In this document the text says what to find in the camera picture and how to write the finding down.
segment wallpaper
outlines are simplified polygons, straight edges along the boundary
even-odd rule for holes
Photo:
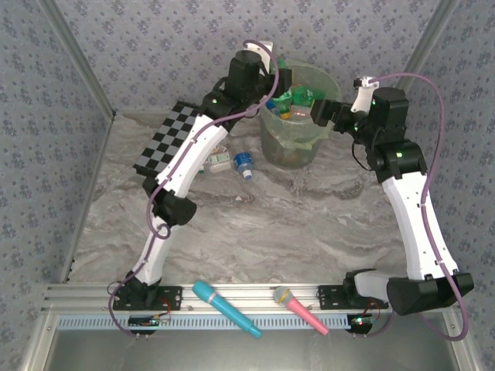
[[[56,282],[106,124],[34,0],[0,5],[0,369]]]
[[[438,0],[59,0],[116,109],[200,103],[250,39],[315,64],[352,95],[356,75],[402,70]]]
[[[473,275],[471,329],[495,369],[495,3],[461,2],[423,73],[441,88],[446,133],[432,199],[450,252]],[[425,84],[409,94],[409,137],[432,159],[438,100]]]

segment plastic bottle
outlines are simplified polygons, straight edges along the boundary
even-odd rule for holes
[[[325,94],[317,89],[309,89],[303,85],[292,88],[292,99],[294,104],[299,106],[311,107],[315,99],[324,99]]]
[[[291,120],[292,121],[309,121],[311,118],[311,107],[298,106],[293,104],[291,106]]]
[[[280,112],[280,118],[282,120],[288,120],[291,117],[291,104],[292,104],[292,91],[287,90],[278,98],[272,98],[271,101],[276,107],[276,110]]]
[[[280,117],[280,111],[278,110],[275,103],[273,103],[273,100],[269,100],[268,102],[266,102],[266,108],[269,109],[275,116]]]
[[[277,58],[277,65],[278,65],[278,68],[287,68],[287,63],[285,62],[285,60],[280,56],[279,58]],[[270,61],[270,73],[274,73],[275,69],[273,67],[273,62]]]
[[[253,177],[253,159],[251,158],[251,153],[249,152],[241,152],[237,153],[234,157],[234,166],[235,169],[242,177],[246,180],[249,180]]]

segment black and white checkerboard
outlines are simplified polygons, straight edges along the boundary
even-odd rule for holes
[[[134,164],[136,172],[155,178],[164,170],[189,135],[196,115],[191,104],[178,102]]]

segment metal frame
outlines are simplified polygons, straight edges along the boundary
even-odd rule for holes
[[[111,129],[114,124],[114,118],[109,120],[103,138],[101,139],[100,150],[98,151],[98,156],[96,162],[94,163],[93,172],[91,174],[89,189],[86,192],[86,197],[82,205],[82,210],[77,220],[76,229],[70,241],[69,249],[67,251],[66,259],[63,264],[62,273],[60,274],[60,282],[69,281],[70,269],[72,267],[74,256],[76,255],[77,246],[79,244],[79,239],[84,231],[84,224],[86,222],[87,214],[90,212],[91,201],[93,200],[94,190],[96,189],[96,184],[98,181],[98,176],[100,175],[101,163],[103,162],[103,157],[105,150],[107,149],[108,139],[110,137]]]
[[[63,17],[58,5],[54,0],[38,0],[38,4],[47,17],[53,31],[62,43],[63,48],[66,50],[67,54],[69,54],[69,57],[76,67],[77,72],[79,72],[83,82],[85,82],[87,88],[91,92],[91,95],[93,95],[93,98],[96,100],[101,112],[108,120],[112,119],[114,116],[114,110],[111,103],[101,87],[98,78],[91,69],[91,65],[87,61],[86,56],[76,41],[76,38],[70,31],[70,27]]]
[[[294,295],[310,308],[316,315],[358,314],[356,311],[321,311],[316,297],[318,286],[321,284],[286,284]],[[205,315],[217,317],[218,312],[201,301],[193,292],[191,284],[183,284],[182,310],[174,312],[175,318],[191,318]],[[273,284],[217,284],[218,292],[229,302],[238,307],[246,315],[290,315],[289,312],[276,304],[273,300]],[[107,286],[103,284],[51,284],[47,287],[46,297],[43,301],[41,315],[33,329],[33,336],[26,350],[22,364],[22,371],[42,371],[47,363],[53,337],[57,330],[60,316],[64,315],[93,315],[101,317],[107,313],[108,293]],[[450,335],[459,332],[460,320],[457,308],[447,308],[432,311],[443,313],[445,325]],[[135,314],[148,314],[149,311],[133,312]],[[461,342],[453,342],[452,350],[456,356],[460,371],[483,371],[480,358],[477,354],[473,337],[469,333]]]
[[[405,72],[421,73],[423,65],[435,47],[443,33],[443,29],[446,27],[459,3],[460,0],[440,0],[428,21],[425,31],[423,31],[415,49],[409,56],[409,60],[404,67]],[[401,77],[398,79],[395,87],[404,89],[407,93],[411,89],[414,81],[415,79],[413,77]]]

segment white bracket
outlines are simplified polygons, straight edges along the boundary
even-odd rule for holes
[[[371,101],[373,100],[373,92],[378,89],[380,83],[370,83],[373,77],[364,76],[361,77],[361,86],[357,91],[357,97],[354,101],[353,106],[350,108],[352,112],[363,111],[367,114],[370,112]]]

